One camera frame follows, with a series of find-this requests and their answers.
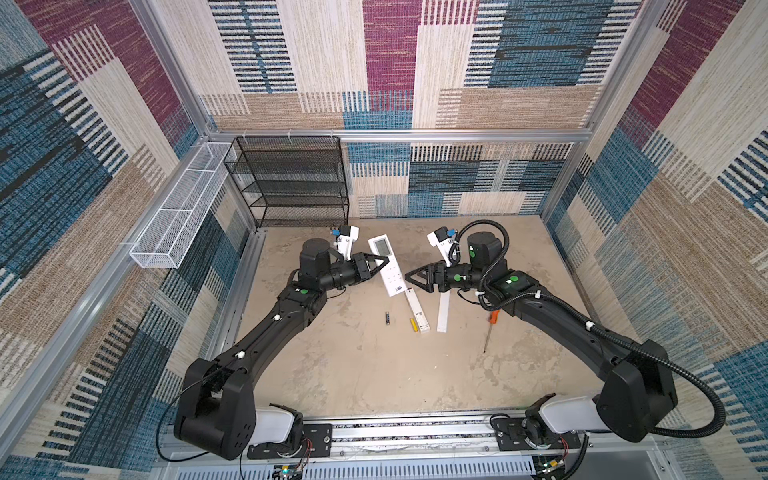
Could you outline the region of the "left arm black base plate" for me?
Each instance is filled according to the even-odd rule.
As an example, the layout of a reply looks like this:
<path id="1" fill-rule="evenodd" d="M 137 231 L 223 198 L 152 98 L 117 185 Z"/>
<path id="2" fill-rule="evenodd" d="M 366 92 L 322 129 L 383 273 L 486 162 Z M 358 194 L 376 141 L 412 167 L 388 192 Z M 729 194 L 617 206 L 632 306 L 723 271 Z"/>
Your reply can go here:
<path id="1" fill-rule="evenodd" d="M 249 460 L 295 460 L 309 457 L 328 458 L 331 454 L 333 426 L 330 423 L 310 423 L 302 427 L 297 440 L 293 436 L 282 443 L 251 445 L 246 451 Z"/>

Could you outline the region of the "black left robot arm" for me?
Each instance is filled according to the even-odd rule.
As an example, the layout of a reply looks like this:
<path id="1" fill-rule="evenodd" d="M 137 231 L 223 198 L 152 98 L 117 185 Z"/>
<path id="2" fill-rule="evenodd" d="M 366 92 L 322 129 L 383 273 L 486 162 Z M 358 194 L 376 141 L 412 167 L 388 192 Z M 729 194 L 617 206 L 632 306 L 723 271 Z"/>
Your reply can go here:
<path id="1" fill-rule="evenodd" d="M 386 256 L 358 252 L 346 259 L 321 238 L 304 242 L 291 272 L 265 318 L 244 338 L 212 360 L 196 359 L 187 369 L 173 434 L 178 440 L 226 460 L 250 445 L 279 443 L 297 432 L 297 413 L 272 410 L 286 424 L 258 425 L 254 387 L 269 364 L 306 329 L 328 301 L 328 292 L 370 280 L 389 264 Z"/>

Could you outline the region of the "orange handled screwdriver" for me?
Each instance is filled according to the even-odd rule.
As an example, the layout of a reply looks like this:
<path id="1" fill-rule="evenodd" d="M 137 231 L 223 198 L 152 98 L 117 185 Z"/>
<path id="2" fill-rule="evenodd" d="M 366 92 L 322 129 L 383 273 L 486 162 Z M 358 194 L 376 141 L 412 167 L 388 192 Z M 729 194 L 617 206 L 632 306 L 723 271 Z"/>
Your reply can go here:
<path id="1" fill-rule="evenodd" d="M 483 353 L 487 352 L 488 345 L 489 345 L 489 342 L 490 342 L 490 337 L 491 337 L 491 334 L 493 332 L 494 326 L 498 322 L 498 317 L 499 317 L 499 311 L 498 310 L 492 311 L 490 316 L 489 316 L 488 330 L 487 330 L 487 333 L 486 333 L 485 342 L 484 342 L 484 346 L 483 346 Z"/>

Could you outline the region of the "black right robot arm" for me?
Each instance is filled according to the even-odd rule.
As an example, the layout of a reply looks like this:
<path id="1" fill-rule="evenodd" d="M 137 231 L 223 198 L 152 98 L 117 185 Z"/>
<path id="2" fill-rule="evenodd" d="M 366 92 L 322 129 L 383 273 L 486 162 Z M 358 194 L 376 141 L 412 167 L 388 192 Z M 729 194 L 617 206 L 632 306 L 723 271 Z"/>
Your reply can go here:
<path id="1" fill-rule="evenodd" d="M 674 371 L 664 348 L 639 344 L 586 318 L 529 274 L 508 267 L 505 239 L 476 232 L 468 239 L 469 260 L 457 246 L 443 260 L 408 272 L 406 280 L 427 291 L 473 291 L 480 306 L 504 311 L 544 332 L 581 360 L 602 381 L 595 395 L 548 394 L 525 413 L 531 443 L 549 444 L 568 431 L 611 432 L 639 442 L 678 404 Z"/>

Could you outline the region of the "white remote with grey screen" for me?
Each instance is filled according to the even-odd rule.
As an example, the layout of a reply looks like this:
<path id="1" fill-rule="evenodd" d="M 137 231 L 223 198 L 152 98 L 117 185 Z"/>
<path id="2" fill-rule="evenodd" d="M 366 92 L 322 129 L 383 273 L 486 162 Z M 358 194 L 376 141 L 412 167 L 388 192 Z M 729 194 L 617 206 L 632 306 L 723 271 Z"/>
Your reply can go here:
<path id="1" fill-rule="evenodd" d="M 381 260 L 377 260 L 377 265 L 382 266 L 380 275 L 388 295 L 394 297 L 404 293 L 407 287 L 388 236 L 383 234 L 372 237 L 368 240 L 368 244 L 373 254 L 385 257 L 388 260 L 386 264 L 383 264 Z"/>

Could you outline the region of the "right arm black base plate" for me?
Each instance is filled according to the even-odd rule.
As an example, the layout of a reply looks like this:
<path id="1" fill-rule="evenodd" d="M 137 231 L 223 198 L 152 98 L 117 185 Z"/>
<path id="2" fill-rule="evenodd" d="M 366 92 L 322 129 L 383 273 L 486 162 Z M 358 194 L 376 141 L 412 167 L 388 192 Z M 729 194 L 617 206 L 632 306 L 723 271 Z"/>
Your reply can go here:
<path id="1" fill-rule="evenodd" d="M 574 432 L 557 434 L 543 423 L 504 413 L 493 414 L 489 425 L 502 452 L 533 450 L 578 450 L 582 437 Z"/>

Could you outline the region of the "white battery cover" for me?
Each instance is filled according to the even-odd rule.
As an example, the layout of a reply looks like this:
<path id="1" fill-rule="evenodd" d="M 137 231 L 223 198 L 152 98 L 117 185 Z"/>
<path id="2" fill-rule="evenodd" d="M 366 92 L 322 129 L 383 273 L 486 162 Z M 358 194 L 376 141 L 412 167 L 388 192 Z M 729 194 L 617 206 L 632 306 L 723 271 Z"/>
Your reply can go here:
<path id="1" fill-rule="evenodd" d="M 446 333 L 448 329 L 450 298 L 451 294 L 449 292 L 442 292 L 440 294 L 437 317 L 437 331 L 439 333 Z"/>

